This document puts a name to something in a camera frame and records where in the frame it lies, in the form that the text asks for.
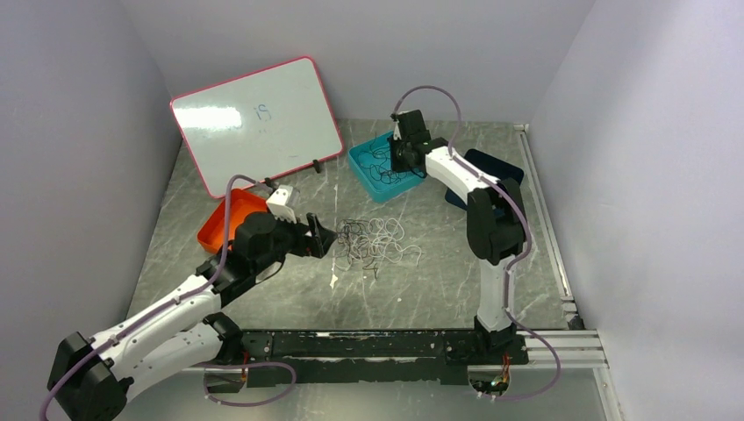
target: red wire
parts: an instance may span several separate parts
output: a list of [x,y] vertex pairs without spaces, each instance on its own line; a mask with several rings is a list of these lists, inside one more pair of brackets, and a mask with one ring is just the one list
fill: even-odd
[[506,362],[506,377],[504,378],[505,382],[509,381],[509,372],[512,369],[512,359],[509,358],[508,353],[504,353],[504,361]]
[[[243,365],[248,363],[248,351],[243,351]],[[244,382],[248,380],[248,372],[245,367],[240,369],[240,379]]]

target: metal frame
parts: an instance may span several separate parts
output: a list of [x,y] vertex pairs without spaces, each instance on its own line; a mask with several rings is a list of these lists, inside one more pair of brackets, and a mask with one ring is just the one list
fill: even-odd
[[[408,340],[405,338],[406,333],[414,333],[414,336],[419,336],[418,332],[429,332],[429,337],[425,337],[422,333],[422,338],[416,339],[417,342],[422,344],[428,343],[432,338],[442,339],[447,336],[447,333],[454,332],[456,330],[445,330],[445,334],[442,336],[441,332],[437,336],[433,334],[437,331],[378,331],[378,332],[401,332],[402,338],[399,340]],[[303,333],[306,335],[312,335],[313,340],[329,338],[331,335],[339,335],[339,338],[343,337],[349,332],[311,332],[311,331],[284,331]],[[602,347],[602,342],[599,340],[599,334],[597,331],[537,331],[537,333],[546,339],[556,350],[558,356],[561,358],[562,367],[567,369],[585,369],[591,370],[595,383],[597,385],[597,392],[604,410],[604,417],[607,421],[623,421],[623,412],[620,408],[618,398],[615,394],[615,388],[612,384],[612,377],[610,368],[607,364],[605,357],[605,350]],[[528,332],[519,332],[519,335],[524,338],[525,348],[529,357],[529,362],[525,365],[512,365],[512,371],[520,370],[547,370],[549,372],[555,371],[555,363],[553,355],[545,347],[545,345],[533,337]],[[372,344],[368,346],[364,353],[369,353],[370,349],[376,346]],[[479,365],[467,365],[467,366],[451,366],[445,364],[444,359],[434,358],[433,355],[438,353],[440,350],[447,350],[446,343],[442,342],[441,345],[435,344],[435,347],[431,348],[431,355],[423,357],[420,362],[414,362],[417,357],[413,354],[425,353],[426,347],[414,349],[404,356],[386,356],[386,357],[363,357],[357,354],[356,356],[339,357],[337,352],[339,350],[330,350],[329,354],[334,355],[331,357],[296,357],[296,362],[301,360],[305,363],[314,363],[317,367],[330,367],[331,369],[338,369],[339,372],[346,371],[346,377],[340,377],[333,382],[358,382],[370,381],[370,376],[379,379],[382,382],[391,382],[394,380],[399,381],[415,381],[415,380],[439,380],[441,384],[462,384],[462,375],[466,373],[466,377],[470,374],[476,373],[491,373],[500,372],[500,364],[479,364]],[[240,370],[204,370],[203,368],[188,368],[184,370],[191,373],[204,373],[207,376],[207,382],[210,384],[210,391],[214,393],[235,393],[241,390],[243,387],[240,382]],[[282,371],[265,372],[264,370],[256,371],[251,374],[251,387],[267,387],[275,386],[276,384],[289,382],[289,376]],[[310,381],[310,382],[328,382],[328,381]]]
[[530,181],[534,186],[533,199],[537,204],[538,218],[540,222],[546,228],[546,241],[547,241],[547,252],[552,257],[553,272],[555,279],[558,282],[558,290],[562,296],[573,296],[571,294],[571,287],[569,285],[569,278],[566,276],[566,269],[563,266],[563,258],[561,257],[561,251],[558,248],[558,241],[555,239],[555,231],[553,230],[553,223],[550,221],[550,215],[547,213],[547,206],[545,205],[545,196],[542,194],[542,187],[540,186],[540,178],[537,175],[537,169],[535,168],[533,161],[533,154],[530,151],[530,145],[527,140],[525,132],[517,131],[516,135],[519,137],[519,148],[522,151],[522,157],[527,163],[526,174],[530,177]]
[[[243,347],[251,360],[292,366],[298,383],[417,382],[471,384],[469,367],[527,364],[526,336],[515,334],[502,346],[488,348],[487,332],[478,329],[406,330],[243,330]],[[254,372],[249,384],[225,375],[208,375],[212,393],[237,393],[243,387],[272,387],[291,382],[289,372]]]
[[[547,252],[550,253],[550,256],[553,258],[551,259],[551,261],[554,263],[554,273],[556,274],[556,280],[558,281],[558,290],[562,295],[563,312],[566,315],[566,320],[570,322],[574,316],[578,315],[578,310],[576,308],[576,302],[573,294],[571,293],[569,278],[566,276],[566,269],[563,265],[563,258],[558,247],[558,241],[555,238],[553,223],[551,222],[550,216],[547,212],[545,196],[542,193],[542,187],[540,186],[540,179],[537,174],[537,168],[535,167],[532,151],[530,150],[529,138],[527,137],[527,133],[521,127],[519,129],[515,129],[514,132],[515,135],[519,137],[519,146],[522,150],[522,156],[527,162],[527,166],[529,169],[528,174],[530,180],[533,182],[533,198],[535,200],[535,203],[538,204],[538,217],[540,218],[541,223],[546,227],[546,240],[548,242]],[[607,421],[623,421],[625,417],[620,406],[620,402],[615,393],[615,386],[612,383],[612,373],[605,357],[605,350],[602,347],[601,341],[599,340],[599,333],[597,331],[568,331],[566,332],[568,334],[567,338],[579,338],[579,336],[574,335],[580,334],[582,332],[593,332],[593,334],[596,335],[597,347],[574,351],[571,355],[567,355],[565,353],[562,355],[559,348],[556,347],[556,350],[559,351],[558,355],[559,357],[561,357],[561,362],[566,362],[566,364],[563,364],[563,366],[566,368],[575,367],[591,369],[594,374],[595,382],[597,384],[597,392],[602,402],[602,408],[604,409],[604,417],[607,419]],[[548,342],[550,342],[553,346],[556,345],[550,340],[548,340]],[[584,355],[591,358],[589,358],[588,360],[573,359],[573,357],[582,358]],[[544,366],[544,364],[544,362],[540,362],[539,360],[537,360],[534,364],[529,364],[527,366],[512,366],[511,369],[519,370],[530,367],[540,367]]]

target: whiteboard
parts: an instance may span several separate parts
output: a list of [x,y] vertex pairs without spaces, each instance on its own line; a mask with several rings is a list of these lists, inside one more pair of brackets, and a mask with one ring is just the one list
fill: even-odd
[[[178,96],[170,108],[212,197],[224,196],[235,174],[261,181],[343,150],[310,57]],[[238,180],[234,187],[249,185]]]

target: floor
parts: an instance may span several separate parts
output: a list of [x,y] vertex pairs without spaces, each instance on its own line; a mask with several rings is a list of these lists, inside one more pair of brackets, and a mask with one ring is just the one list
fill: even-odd
[[[339,120],[346,147],[392,129],[389,120]],[[452,122],[427,123],[433,136],[448,136]],[[457,149],[477,148],[523,168],[526,214],[533,232],[533,252],[517,269],[516,313],[525,325],[565,329],[559,292],[558,263],[551,253],[539,195],[524,148],[510,125],[466,123]],[[264,175],[252,175],[262,178]],[[479,300],[479,269],[465,238],[465,211],[445,202],[445,186],[427,178],[387,203],[373,202],[348,167],[346,154],[279,180],[301,191],[300,214],[314,212],[326,227],[345,218],[398,218],[404,246],[420,246],[398,264],[383,263],[376,277],[358,263],[334,259],[338,245],[324,259],[289,256],[284,269],[225,308],[247,329],[368,329],[470,327]],[[130,316],[161,298],[193,274],[208,254],[197,243],[202,224],[217,207],[204,189],[184,147],[179,152],[144,267],[132,299]]]

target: wire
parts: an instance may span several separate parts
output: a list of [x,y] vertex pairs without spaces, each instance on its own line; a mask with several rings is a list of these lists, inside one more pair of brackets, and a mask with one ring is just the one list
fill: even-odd
[[453,159],[453,161],[457,162],[461,167],[466,169],[469,173],[471,173],[478,180],[485,182],[489,187],[494,189],[509,204],[511,209],[514,211],[514,214],[517,215],[517,219],[519,219],[519,222],[522,224],[522,229],[525,232],[525,236],[526,236],[525,249],[522,251],[522,253],[518,254],[512,261],[507,263],[506,267],[504,268],[504,313],[509,318],[509,320],[511,320],[511,322],[514,323],[519,329],[522,329],[523,331],[527,331],[528,333],[530,333],[537,340],[542,342],[543,345],[545,345],[545,347],[548,349],[548,351],[550,351],[550,353],[553,355],[553,358],[555,359],[555,375],[553,376],[553,379],[550,380],[550,382],[548,382],[542,388],[535,390],[534,392],[526,393],[524,395],[518,395],[518,396],[499,396],[497,397],[497,400],[522,401],[525,399],[530,399],[532,397],[535,397],[537,395],[540,395],[550,390],[553,386],[555,386],[555,384],[561,378],[561,359],[558,357],[558,353],[555,351],[555,348],[553,348],[553,346],[551,346],[550,343],[548,343],[547,340],[545,340],[545,338],[540,336],[537,332],[533,331],[532,329],[518,322],[517,319],[512,315],[512,309],[509,308],[509,290],[510,290],[510,283],[511,283],[511,278],[512,278],[512,269],[514,268],[514,265],[516,265],[518,262],[522,261],[525,257],[527,257],[527,255],[533,249],[533,238],[532,238],[532,233],[530,232],[529,224],[527,223],[525,214],[517,206],[514,200],[504,191],[504,189],[500,188],[495,182],[492,182],[478,168],[473,167],[472,164],[465,161],[457,153],[457,151],[454,150],[454,142],[457,140],[457,135],[460,132],[460,126],[462,124],[462,113],[460,111],[460,105],[454,99],[454,96],[452,96],[452,94],[450,94],[449,92],[447,92],[446,90],[438,86],[433,86],[433,85],[417,86],[415,88],[412,88],[406,91],[403,94],[403,96],[401,96],[400,99],[398,99],[395,105],[395,109],[393,110],[393,114],[397,114],[397,111],[400,109],[400,106],[403,104],[403,101],[405,100],[407,96],[421,89],[436,90],[446,95],[450,99],[450,101],[452,101],[452,104],[454,105],[454,108],[457,111],[457,126],[454,128],[454,133],[452,134],[452,138],[450,138],[449,142],[447,143],[447,152],[449,153],[449,156]]
[[509,373],[512,368],[512,357],[508,353],[504,353],[501,357],[501,379],[505,382],[509,382]]
[[[243,351],[243,364],[247,364],[247,363],[248,363],[248,351]],[[240,379],[244,383],[248,380],[248,369],[247,368],[242,368],[240,370]]]
[[[233,240],[227,241],[227,248],[230,249],[230,246],[233,245]],[[217,249],[217,254],[222,254],[222,245],[219,246],[219,249]]]
[[261,281],[261,283],[264,283],[264,282],[268,281],[269,279],[273,278],[273,277],[274,277],[274,276],[275,276],[276,274],[278,274],[278,273],[279,273],[279,271],[280,271],[280,270],[282,270],[282,268],[284,268],[284,260],[282,260],[282,263],[279,263],[279,268],[277,268],[277,269],[276,269],[276,270],[274,271],[274,273],[273,273],[273,274],[271,274],[271,275],[269,275],[269,276],[267,276],[267,277],[263,278],[263,281]]
[[[238,180],[245,180],[247,182],[251,182],[255,186],[266,189],[269,193],[271,193],[271,188],[269,186],[266,186],[265,184],[260,184],[257,181],[253,180],[252,178],[245,176],[245,175],[234,175],[230,180],[227,182],[227,190],[225,193],[225,221],[230,220],[230,202],[231,202],[231,190],[233,189],[233,184]],[[80,369],[85,366],[90,360],[98,356],[100,353],[105,352],[114,344],[117,344],[121,339],[126,338],[130,333],[136,331],[138,328],[140,328],[142,325],[150,321],[153,317],[157,316],[158,314],[162,313],[164,310],[169,309],[172,306],[178,305],[180,302],[184,302],[188,298],[191,298],[197,294],[200,294],[204,292],[206,289],[208,289],[219,277],[219,275],[222,273],[222,269],[225,268],[225,262],[227,260],[227,248],[228,248],[228,239],[230,237],[230,225],[225,224],[224,230],[223,230],[223,238],[222,238],[222,249],[219,256],[219,264],[217,265],[214,274],[210,277],[210,279],[205,282],[203,285],[196,287],[190,291],[186,291],[183,294],[181,294],[179,297],[174,298],[170,301],[167,301],[165,303],[162,303],[158,305],[157,307],[152,308],[150,311],[148,311],[145,315],[141,316],[134,322],[132,322],[130,325],[122,329],[119,333],[117,333],[113,338],[107,339],[103,344],[100,346],[93,348],[92,351],[90,351],[87,355],[82,357],[79,361],[77,361],[74,366],[72,366],[67,373],[65,373],[59,381],[57,381],[53,387],[49,390],[49,393],[46,394],[44,401],[41,403],[41,408],[39,409],[39,421],[48,421],[47,419],[47,411],[49,409],[49,405],[54,400],[54,397],[57,395],[57,393],[60,392],[60,389],[62,389],[62,386],[65,385],[69,381],[69,379],[75,375]],[[262,362],[257,363],[260,365],[260,367],[285,367],[286,364],[283,364],[281,362]],[[220,366],[225,369],[229,369],[231,366]]]
[[229,402],[229,401],[223,401],[222,399],[217,399],[216,397],[210,394],[209,389],[207,387],[207,379],[205,377],[204,378],[204,397],[214,403],[224,405],[224,406],[234,406],[237,408],[253,408],[255,406],[266,405],[268,403],[278,401],[279,399],[282,399],[283,397],[287,396],[295,388],[295,385],[297,384],[297,372],[295,371],[295,369],[292,368],[291,365],[285,364],[279,361],[252,362],[250,364],[243,364],[240,366],[220,366],[220,365],[215,365],[215,364],[199,364],[199,367],[216,368],[216,369],[221,369],[221,370],[224,370],[226,368],[254,369],[254,368],[261,368],[261,367],[280,367],[280,368],[285,368],[292,375],[292,381],[290,382],[290,385],[287,386],[287,388],[283,390],[281,393],[278,393],[275,396],[271,396],[269,399],[266,399],[263,401],[249,402],[249,403]]
[[[373,147],[373,145],[376,142],[369,142],[368,143],[368,151],[361,151],[359,152],[359,157],[357,160],[359,161],[359,166],[367,170],[369,172],[369,178],[376,182],[381,182],[382,184],[399,184],[400,182],[403,182],[405,179],[409,178],[409,173],[416,175],[418,178],[426,178],[426,173],[421,171],[423,174],[418,174],[416,171],[414,171],[414,168],[411,168],[409,171],[400,172],[400,171],[393,171],[391,169],[392,160],[390,158],[390,145],[387,141],[380,144],[378,143],[377,146]],[[371,156],[372,160],[365,160],[365,156]],[[370,164],[362,164],[363,161],[377,161],[375,163]]]
[[375,271],[377,277],[378,263],[389,261],[400,263],[408,250],[418,251],[416,266],[423,251],[420,246],[401,246],[405,237],[405,230],[396,218],[372,218],[369,221],[361,219],[343,219],[337,227],[338,242],[344,249],[339,257],[346,257],[350,269],[355,261],[363,263],[365,270]]

